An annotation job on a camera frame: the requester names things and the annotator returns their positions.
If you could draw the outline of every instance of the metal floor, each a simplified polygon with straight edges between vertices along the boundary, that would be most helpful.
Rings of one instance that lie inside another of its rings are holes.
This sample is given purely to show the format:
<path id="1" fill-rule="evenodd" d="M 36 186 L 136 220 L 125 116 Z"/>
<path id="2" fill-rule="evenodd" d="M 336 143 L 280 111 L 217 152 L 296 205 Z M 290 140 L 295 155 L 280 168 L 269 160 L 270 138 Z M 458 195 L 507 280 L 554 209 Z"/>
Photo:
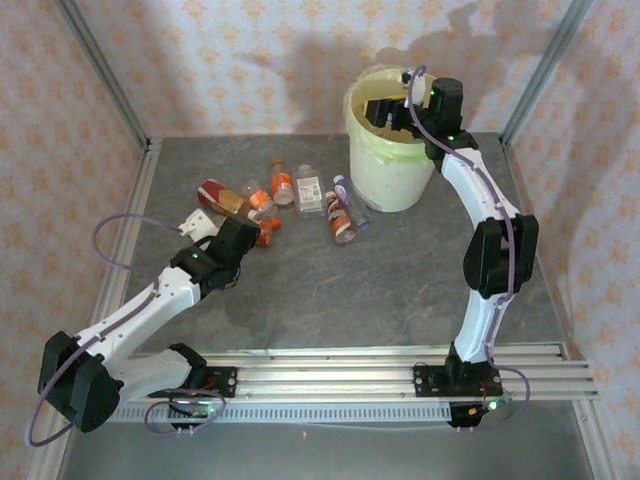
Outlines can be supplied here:
<path id="1" fill-rule="evenodd" d="M 72 434 L 58 478 L 591 479 L 576 423 L 570 402 L 534 402 L 514 424 L 474 434 L 440 425 L 218 424 L 193 438 L 158 438 L 141 424 L 104 425 Z"/>

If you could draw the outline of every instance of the floral wallpaper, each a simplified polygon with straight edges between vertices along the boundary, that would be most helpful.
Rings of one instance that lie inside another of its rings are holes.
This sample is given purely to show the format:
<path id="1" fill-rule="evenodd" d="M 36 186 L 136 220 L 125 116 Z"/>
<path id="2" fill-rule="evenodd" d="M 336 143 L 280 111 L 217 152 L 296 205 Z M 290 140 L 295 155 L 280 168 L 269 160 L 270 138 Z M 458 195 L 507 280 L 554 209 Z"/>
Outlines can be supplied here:
<path id="1" fill-rule="evenodd" d="M 570 0 L 77 3 L 146 132 L 199 136 L 342 132 L 376 63 L 459 78 L 466 126 L 501 131 Z"/>
<path id="2" fill-rule="evenodd" d="M 141 152 L 53 1 L 0 16 L 0 477 L 22 479 L 42 348 L 88 324 L 105 272 L 91 231 L 126 206 Z"/>
<path id="3" fill-rule="evenodd" d="M 640 10 L 599 0 L 515 142 L 556 309 L 640 478 Z"/>

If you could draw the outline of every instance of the bucket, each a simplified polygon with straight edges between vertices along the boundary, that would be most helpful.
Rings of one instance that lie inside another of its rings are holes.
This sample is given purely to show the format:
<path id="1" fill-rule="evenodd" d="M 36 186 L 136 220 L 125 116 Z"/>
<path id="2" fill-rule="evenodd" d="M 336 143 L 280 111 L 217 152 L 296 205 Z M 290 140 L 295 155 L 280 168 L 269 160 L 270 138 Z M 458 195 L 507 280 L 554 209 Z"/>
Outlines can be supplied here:
<path id="1" fill-rule="evenodd" d="M 350 140 L 351 180 L 362 199 L 375 210 L 399 212 L 414 205 L 427 186 L 434 165 L 424 142 L 389 124 L 376 128 L 365 118 L 365 103 L 407 90 L 399 66 L 378 65 L 360 74 L 344 96 L 344 115 Z M 425 92 L 435 78 L 424 75 Z"/>

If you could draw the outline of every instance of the gray table surface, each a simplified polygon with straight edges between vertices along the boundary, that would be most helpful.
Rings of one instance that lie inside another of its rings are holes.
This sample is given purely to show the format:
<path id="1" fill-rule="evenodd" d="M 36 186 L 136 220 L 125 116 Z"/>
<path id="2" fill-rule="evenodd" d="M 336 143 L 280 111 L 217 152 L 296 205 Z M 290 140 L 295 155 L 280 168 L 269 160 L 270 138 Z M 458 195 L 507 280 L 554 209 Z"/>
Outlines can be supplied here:
<path id="1" fill-rule="evenodd" d="M 517 204 L 497 135 L 476 139 L 497 184 Z M 203 180 L 215 178 L 233 189 L 249 178 L 266 183 L 274 156 L 283 156 L 291 170 L 302 163 L 317 167 L 327 186 L 334 175 L 349 173 L 346 135 L 165 139 L 145 213 L 180 224 L 200 206 L 196 190 Z M 281 218 L 273 244 L 254 248 L 243 260 L 234 289 L 213 293 L 178 315 L 141 351 L 176 342 L 205 353 L 443 345 L 455 338 L 468 300 L 462 258 L 473 229 L 455 191 L 437 172 L 415 206 L 374 212 L 373 227 L 346 246 L 332 241 L 324 218 L 302 219 L 291 208 Z M 134 264 L 160 271 L 186 245 L 178 235 L 143 225 Z M 128 297 L 146 283 L 134 275 Z M 536 267 L 509 307 L 497 343 L 560 340 Z"/>

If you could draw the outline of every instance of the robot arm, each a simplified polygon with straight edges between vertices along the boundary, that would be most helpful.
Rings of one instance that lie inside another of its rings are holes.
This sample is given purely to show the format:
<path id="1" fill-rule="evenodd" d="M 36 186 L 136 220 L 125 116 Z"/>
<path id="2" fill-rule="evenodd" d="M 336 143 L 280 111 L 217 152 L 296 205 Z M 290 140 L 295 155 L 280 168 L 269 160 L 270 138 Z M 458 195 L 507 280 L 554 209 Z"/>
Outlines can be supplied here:
<path id="1" fill-rule="evenodd" d="M 402 75 L 405 87 L 411 84 L 411 77 L 408 72 Z M 487 357 L 486 346 L 493 345 L 513 298 L 505 295 L 509 291 L 509 249 L 503 246 L 507 240 L 506 222 L 510 222 L 514 237 L 513 293 L 531 278 L 538 222 L 532 215 L 521 215 L 507 200 L 485 167 L 477 143 L 461 129 L 462 83 L 438 78 L 428 94 L 424 87 L 424 82 L 413 82 L 412 97 L 418 103 L 414 110 L 421 128 L 409 112 L 408 97 L 369 101 L 365 116 L 376 127 L 390 122 L 392 130 L 408 130 L 414 138 L 424 141 L 427 157 L 455 188 L 471 218 L 475 232 L 463 262 L 470 293 L 462 329 L 451 344 L 445 365 L 416 366 L 414 377 L 421 385 L 416 387 L 418 396 L 475 396 L 481 394 L 481 383 L 493 382 L 498 375 Z M 422 105 L 423 98 L 429 99 L 427 106 Z M 445 152 L 422 130 L 462 158 Z"/>
<path id="2" fill-rule="evenodd" d="M 99 323 L 74 337 L 58 332 L 45 345 L 39 392 L 74 352 L 93 340 L 47 395 L 47 401 L 82 432 L 106 422 L 122 401 L 168 388 L 194 388 L 202 379 L 206 362 L 183 344 L 151 357 L 128 357 L 177 314 L 214 290 L 234 286 L 240 261 L 255 245 L 260 229 L 233 215 L 218 230 L 196 210 L 181 231 L 195 243 L 181 250 L 162 271 L 157 291 L 152 284 Z M 152 292 L 155 297 L 145 308 L 112 333 L 102 333 L 139 308 Z"/>

